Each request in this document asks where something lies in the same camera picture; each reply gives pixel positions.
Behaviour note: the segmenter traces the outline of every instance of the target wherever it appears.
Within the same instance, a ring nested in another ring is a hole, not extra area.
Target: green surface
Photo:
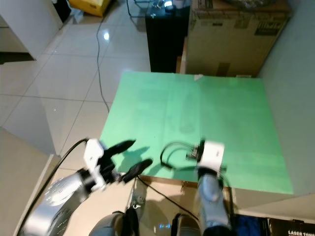
[[[194,171],[162,168],[159,155],[168,142],[197,144],[201,138],[224,143],[223,165],[232,187],[292,193],[261,80],[123,74],[101,135],[108,147],[136,139],[129,151],[113,158],[119,171],[151,157],[145,175],[197,181]],[[165,153],[169,163],[195,164],[185,160],[186,150],[174,148]]]

